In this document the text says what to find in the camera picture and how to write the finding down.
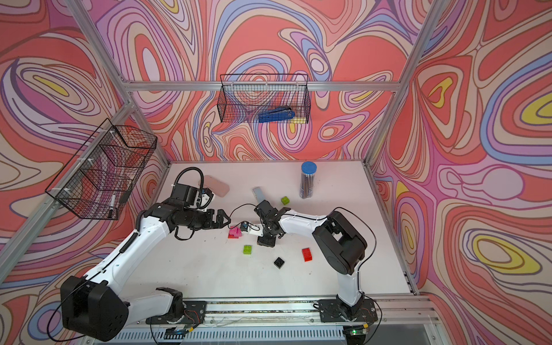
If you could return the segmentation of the pink lego brick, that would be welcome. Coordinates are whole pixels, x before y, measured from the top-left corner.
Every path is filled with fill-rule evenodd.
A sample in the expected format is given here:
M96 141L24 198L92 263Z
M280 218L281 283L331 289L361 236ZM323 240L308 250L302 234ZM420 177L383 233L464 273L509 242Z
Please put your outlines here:
M239 227L232 227L228 232L229 239L238 239L242 237L242 231Z

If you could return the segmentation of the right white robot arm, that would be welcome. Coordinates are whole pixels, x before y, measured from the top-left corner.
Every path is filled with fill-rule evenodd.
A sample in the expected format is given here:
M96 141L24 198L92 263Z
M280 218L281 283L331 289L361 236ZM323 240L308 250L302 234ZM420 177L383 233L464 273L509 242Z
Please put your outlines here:
M326 216L300 214L291 208L280 210L268 201L254 208L262 230L257 244L274 247L286 234L312 238L327 263L336 271L339 289L334 299L320 300L317 309L322 318L356 321L365 301L360 288L359 268L365 259L367 241L339 211Z

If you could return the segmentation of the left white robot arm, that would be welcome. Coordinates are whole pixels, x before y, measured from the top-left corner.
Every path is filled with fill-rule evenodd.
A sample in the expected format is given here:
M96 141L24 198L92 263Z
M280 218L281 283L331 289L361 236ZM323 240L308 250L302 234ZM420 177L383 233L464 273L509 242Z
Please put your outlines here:
M222 229L231 222L222 209L206 211L180 204L155 204L141 211L131 234L83 277L70 276L60 289L63 327L108 342L131 323L144 319L179 323L186 318L180 291L159 287L149 296L123 300L120 294L148 254L179 228L193 232Z

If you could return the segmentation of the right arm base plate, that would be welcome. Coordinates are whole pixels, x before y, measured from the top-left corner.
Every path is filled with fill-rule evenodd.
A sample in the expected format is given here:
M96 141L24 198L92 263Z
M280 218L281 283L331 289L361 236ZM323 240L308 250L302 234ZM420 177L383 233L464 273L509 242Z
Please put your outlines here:
M373 324L378 321L377 309L371 299L361 298L355 305L334 299L322 299L313 304L319 311L322 323L362 322Z

